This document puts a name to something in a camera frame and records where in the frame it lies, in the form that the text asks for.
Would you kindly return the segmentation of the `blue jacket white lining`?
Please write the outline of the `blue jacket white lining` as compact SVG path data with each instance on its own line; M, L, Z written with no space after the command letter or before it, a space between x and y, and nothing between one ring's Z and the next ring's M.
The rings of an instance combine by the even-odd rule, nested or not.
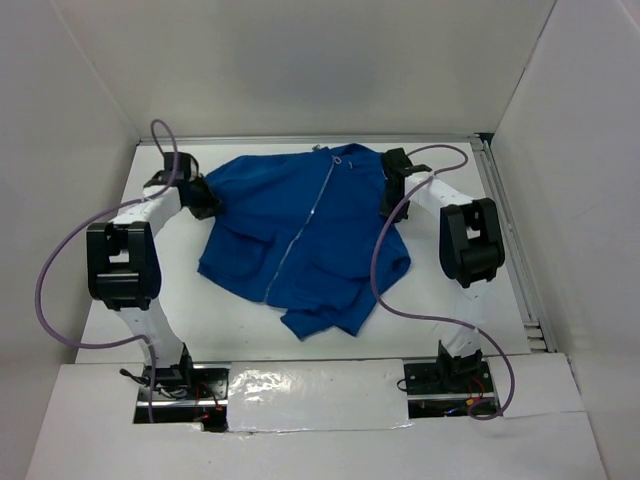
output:
M408 272L399 232L384 226L381 153L360 144L244 155L209 172L221 200L198 272L283 310L300 340L331 328L355 336Z

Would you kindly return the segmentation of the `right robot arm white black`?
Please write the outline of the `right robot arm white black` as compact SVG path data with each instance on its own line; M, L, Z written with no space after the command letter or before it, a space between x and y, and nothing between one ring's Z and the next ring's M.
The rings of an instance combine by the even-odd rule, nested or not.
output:
M390 226L408 218L410 202L439 221L438 253L444 275L456 285L458 294L452 319L431 316L447 323L448 331L438 344L436 383L448 392L460 391L478 375L482 362L478 305L505 262L505 249L495 202L474 199L438 178L441 173L465 166L433 170L414 165L402 149L381 155L385 187L379 213L386 219L371 260L371 287L380 297L377 282L379 250Z

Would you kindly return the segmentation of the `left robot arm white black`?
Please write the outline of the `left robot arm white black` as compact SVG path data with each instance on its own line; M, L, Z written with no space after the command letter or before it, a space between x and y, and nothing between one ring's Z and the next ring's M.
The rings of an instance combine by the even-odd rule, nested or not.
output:
M176 399L196 390L187 346L173 332L160 304L162 284L155 236L183 209L197 220L224 212L189 153L165 153L164 168L144 185L143 201L86 231L88 288L115 312L145 350L148 383Z

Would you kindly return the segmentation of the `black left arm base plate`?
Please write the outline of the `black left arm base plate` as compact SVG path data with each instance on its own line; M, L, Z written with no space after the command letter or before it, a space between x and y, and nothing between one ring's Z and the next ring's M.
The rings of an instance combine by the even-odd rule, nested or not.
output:
M229 373L225 367L196 365L186 382L162 379L156 374L150 389L150 370L133 374L125 368L119 374L138 387L134 422L149 423L149 407L155 423L222 422L226 417L229 395Z

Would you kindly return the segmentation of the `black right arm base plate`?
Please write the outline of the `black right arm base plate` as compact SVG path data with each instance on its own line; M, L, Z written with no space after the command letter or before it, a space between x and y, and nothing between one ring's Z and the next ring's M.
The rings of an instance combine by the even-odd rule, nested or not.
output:
M494 392L486 361L482 361L475 372L457 376L447 376L435 361L409 362L403 368L404 377L396 382L396 386L410 396L485 396Z

